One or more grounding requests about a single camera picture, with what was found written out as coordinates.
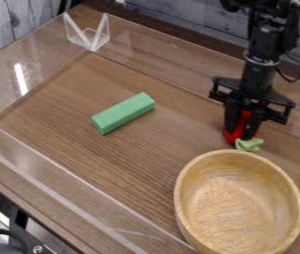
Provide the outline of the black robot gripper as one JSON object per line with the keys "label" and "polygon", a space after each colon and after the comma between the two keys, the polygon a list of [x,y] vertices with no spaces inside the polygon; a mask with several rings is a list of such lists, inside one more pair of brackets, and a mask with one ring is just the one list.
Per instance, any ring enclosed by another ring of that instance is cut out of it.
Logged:
{"label": "black robot gripper", "polygon": [[216,76],[209,98],[220,101],[225,106],[225,130],[232,133],[237,126],[241,110],[253,111],[261,107],[265,111],[253,111],[249,116],[241,135],[242,140],[250,140],[258,130],[261,122],[269,120],[282,125],[288,123],[292,109],[296,103],[273,88],[269,88],[261,95],[252,95],[244,92],[240,87],[240,80],[236,78]]}

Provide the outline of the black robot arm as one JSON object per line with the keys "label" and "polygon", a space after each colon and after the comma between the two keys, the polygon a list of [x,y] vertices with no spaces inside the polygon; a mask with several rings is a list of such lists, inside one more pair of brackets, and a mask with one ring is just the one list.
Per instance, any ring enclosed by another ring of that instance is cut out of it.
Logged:
{"label": "black robot arm", "polygon": [[272,83],[281,73],[280,58],[297,46],[300,0],[220,1],[230,12],[249,10],[248,48],[241,78],[214,77],[210,98],[225,106],[225,138],[248,141],[264,121],[286,123],[295,108]]}

